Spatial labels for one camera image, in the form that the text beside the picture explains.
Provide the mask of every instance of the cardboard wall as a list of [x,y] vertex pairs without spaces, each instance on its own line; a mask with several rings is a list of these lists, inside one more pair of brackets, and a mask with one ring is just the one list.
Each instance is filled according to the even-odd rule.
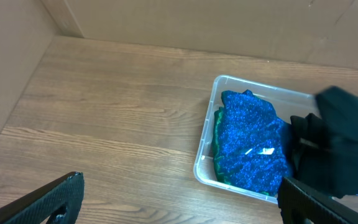
[[358,0],[66,0],[83,37],[358,68]]
[[39,0],[0,0],[0,132],[57,32]]

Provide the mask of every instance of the black fabric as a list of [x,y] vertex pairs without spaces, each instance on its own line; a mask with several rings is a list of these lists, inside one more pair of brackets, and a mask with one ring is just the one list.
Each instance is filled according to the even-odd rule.
[[358,194],[358,97],[333,86],[316,102],[322,119],[291,117],[295,178],[338,198]]

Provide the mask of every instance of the wood grain surface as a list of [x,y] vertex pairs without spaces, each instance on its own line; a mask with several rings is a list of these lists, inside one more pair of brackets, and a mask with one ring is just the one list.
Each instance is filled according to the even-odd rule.
[[0,135],[0,207],[75,170],[77,223],[281,223],[276,205],[194,178],[221,74],[358,94],[358,70],[56,37]]

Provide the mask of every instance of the blue glitter cloth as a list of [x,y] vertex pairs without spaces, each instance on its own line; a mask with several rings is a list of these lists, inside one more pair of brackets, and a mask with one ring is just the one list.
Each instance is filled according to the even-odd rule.
[[251,91],[222,92],[215,112],[213,153],[218,181],[274,196],[283,176],[293,171],[284,152],[289,124],[273,105]]

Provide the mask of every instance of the clear plastic container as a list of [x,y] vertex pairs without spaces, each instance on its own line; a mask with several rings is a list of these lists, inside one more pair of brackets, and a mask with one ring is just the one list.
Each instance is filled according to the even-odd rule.
[[314,103],[313,95],[264,85],[229,75],[220,75],[214,81],[203,133],[194,164],[194,175],[197,180],[203,184],[230,190],[267,202],[277,203],[275,197],[220,183],[216,180],[211,142],[214,128],[214,112],[218,110],[220,106],[223,106],[221,93],[225,90],[232,90],[239,93],[246,90],[252,91],[255,96],[271,102],[276,110],[277,116],[288,123],[290,123],[290,116],[292,115],[305,117],[309,113],[319,114]]

